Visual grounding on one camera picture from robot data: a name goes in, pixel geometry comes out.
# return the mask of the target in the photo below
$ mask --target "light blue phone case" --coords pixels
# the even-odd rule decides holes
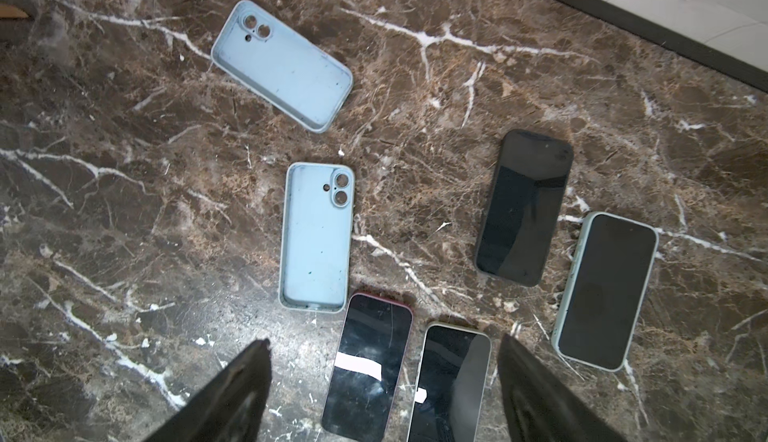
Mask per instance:
[[[347,166],[298,162],[288,168],[280,252],[280,302],[286,307],[344,309],[354,191],[355,175]],[[346,193],[344,203],[337,202],[339,192]]]
[[[328,129],[352,89],[350,69],[247,0],[235,5],[210,57],[312,132]]]

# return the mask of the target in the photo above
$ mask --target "phone screen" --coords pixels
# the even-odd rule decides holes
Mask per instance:
[[[621,366],[656,245],[650,227],[594,217],[558,342],[564,355],[610,370]]]
[[[557,225],[573,150],[524,130],[504,137],[475,264],[485,273],[538,284]]]
[[[352,296],[322,412],[325,430],[359,442],[384,437],[411,319],[403,305]]]
[[[433,325],[427,329],[408,442],[472,442],[478,426],[491,340]]]

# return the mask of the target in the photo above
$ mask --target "brown marble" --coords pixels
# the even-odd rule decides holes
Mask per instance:
[[[388,440],[433,319],[515,327],[629,440],[765,439],[765,94],[552,0],[254,0],[354,73],[317,135],[211,66],[237,0],[15,1],[36,19],[0,34],[6,440],[141,440],[255,338],[274,347],[260,440],[335,440],[319,420],[342,315],[276,295],[299,160],[355,170],[350,287],[416,312]],[[471,262],[514,127],[576,152],[532,289]],[[590,209],[662,231],[616,374],[548,343]],[[490,374],[478,440],[508,440],[499,398]]]

